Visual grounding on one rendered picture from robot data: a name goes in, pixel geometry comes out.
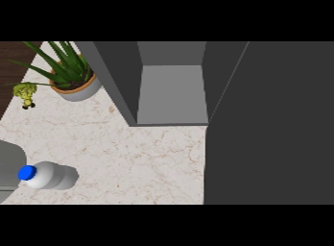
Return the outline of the grey cabinet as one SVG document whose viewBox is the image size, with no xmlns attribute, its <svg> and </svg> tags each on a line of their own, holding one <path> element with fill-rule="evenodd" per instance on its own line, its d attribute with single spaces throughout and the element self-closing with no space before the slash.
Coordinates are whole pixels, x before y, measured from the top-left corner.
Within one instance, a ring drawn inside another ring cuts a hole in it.
<svg viewBox="0 0 334 246">
<path fill-rule="evenodd" d="M 130 126 L 209 124 L 245 41 L 80 41 L 77 46 Z"/>
</svg>

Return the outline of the dark grey cabinet door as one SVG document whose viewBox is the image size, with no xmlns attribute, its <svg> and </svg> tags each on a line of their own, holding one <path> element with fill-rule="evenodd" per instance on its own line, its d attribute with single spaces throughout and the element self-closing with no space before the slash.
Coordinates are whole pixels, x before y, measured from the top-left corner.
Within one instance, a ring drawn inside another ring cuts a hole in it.
<svg viewBox="0 0 334 246">
<path fill-rule="evenodd" d="M 207 128 L 208 204 L 334 204 L 334 42 L 252 42 Z"/>
</svg>

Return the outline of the potted green plant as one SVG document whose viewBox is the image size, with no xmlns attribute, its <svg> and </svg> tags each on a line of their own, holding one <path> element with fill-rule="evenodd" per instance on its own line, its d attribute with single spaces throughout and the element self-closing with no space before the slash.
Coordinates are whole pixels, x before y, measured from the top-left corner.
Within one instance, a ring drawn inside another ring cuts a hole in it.
<svg viewBox="0 0 334 246">
<path fill-rule="evenodd" d="M 47 86 L 67 101 L 81 102 L 90 99 L 98 93 L 102 84 L 98 80 L 92 65 L 87 62 L 84 55 L 77 53 L 71 42 L 49 42 L 56 53 L 56 59 L 52 58 L 31 41 L 27 41 L 24 44 L 43 58 L 47 65 L 52 67 L 52 70 L 47 71 L 25 62 L 12 60 L 12 63 L 30 68 L 49 79 L 47 83 L 22 83 Z"/>
</svg>

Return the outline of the white bottle with blue cap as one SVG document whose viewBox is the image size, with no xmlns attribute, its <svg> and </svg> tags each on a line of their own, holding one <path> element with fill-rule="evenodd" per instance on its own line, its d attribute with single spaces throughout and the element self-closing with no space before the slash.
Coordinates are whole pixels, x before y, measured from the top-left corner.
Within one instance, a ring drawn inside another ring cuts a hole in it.
<svg viewBox="0 0 334 246">
<path fill-rule="evenodd" d="M 70 189 L 80 179 L 77 168 L 50 161 L 42 161 L 34 165 L 25 165 L 18 177 L 34 189 Z"/>
</svg>

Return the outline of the small yellow-green figurine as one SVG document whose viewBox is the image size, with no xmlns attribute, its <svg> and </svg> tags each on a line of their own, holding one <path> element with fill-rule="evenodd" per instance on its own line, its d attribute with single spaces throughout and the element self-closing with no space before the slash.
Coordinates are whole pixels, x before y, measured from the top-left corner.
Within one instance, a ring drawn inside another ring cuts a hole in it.
<svg viewBox="0 0 334 246">
<path fill-rule="evenodd" d="M 36 103 L 33 101 L 33 95 L 37 92 L 37 85 L 31 83 L 19 83 L 15 85 L 14 94 L 16 97 L 22 99 L 22 108 L 27 110 L 28 108 L 36 107 Z"/>
</svg>

